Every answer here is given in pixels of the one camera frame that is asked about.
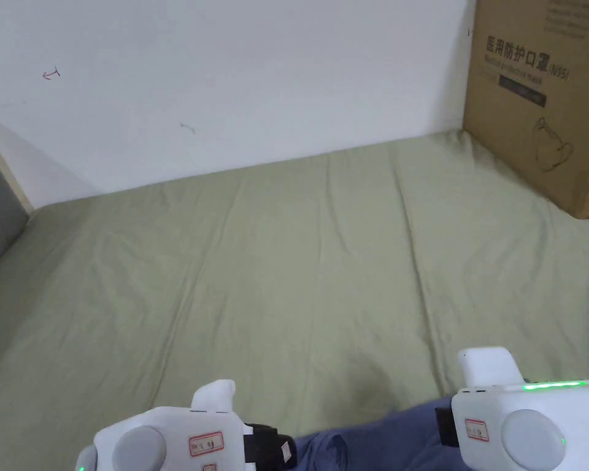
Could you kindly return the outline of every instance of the red-bordered label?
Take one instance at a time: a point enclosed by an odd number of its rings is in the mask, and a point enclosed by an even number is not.
[[[487,425],[481,420],[466,419],[465,426],[469,438],[479,440],[480,442],[488,441]]]
[[[225,447],[225,440],[222,438],[222,432],[213,432],[190,438],[189,445],[190,455],[200,456],[222,450]]]

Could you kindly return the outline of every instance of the white controller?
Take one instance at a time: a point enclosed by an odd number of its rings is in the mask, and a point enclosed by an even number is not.
[[[477,471],[589,469],[589,380],[526,383],[502,347],[458,354],[452,398],[463,461]]]
[[[290,437],[246,425],[233,412],[236,385],[219,380],[198,389],[190,409],[159,407],[99,431],[76,471],[262,471],[289,469]]]

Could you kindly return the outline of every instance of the cardboard box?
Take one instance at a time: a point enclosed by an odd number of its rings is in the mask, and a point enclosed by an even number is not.
[[[589,217],[589,0],[479,0],[464,128]]]

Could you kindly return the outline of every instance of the blue fabric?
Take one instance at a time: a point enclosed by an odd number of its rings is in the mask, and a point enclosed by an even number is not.
[[[460,450],[438,438],[434,408],[449,404],[435,400],[372,424],[299,438],[296,471],[471,471]]]

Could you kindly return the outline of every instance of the pencil mark on wall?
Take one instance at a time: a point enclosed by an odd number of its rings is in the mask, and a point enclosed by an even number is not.
[[[189,129],[190,131],[192,131],[192,134],[196,134],[196,130],[194,128],[192,128],[192,126],[188,126],[185,123],[179,123],[179,126],[181,126],[182,128]]]
[[[51,78],[50,78],[50,77],[51,77],[51,76],[53,76],[53,75],[55,75],[55,74],[56,74],[58,77],[60,77],[60,76],[61,76],[61,74],[60,74],[60,73],[59,73],[59,71],[57,70],[57,66],[56,66],[56,65],[55,65],[55,71],[54,71],[54,72],[52,72],[51,74],[49,74],[48,72],[44,72],[44,73],[43,73],[41,76],[42,76],[44,79],[46,79],[46,80],[51,80]]]

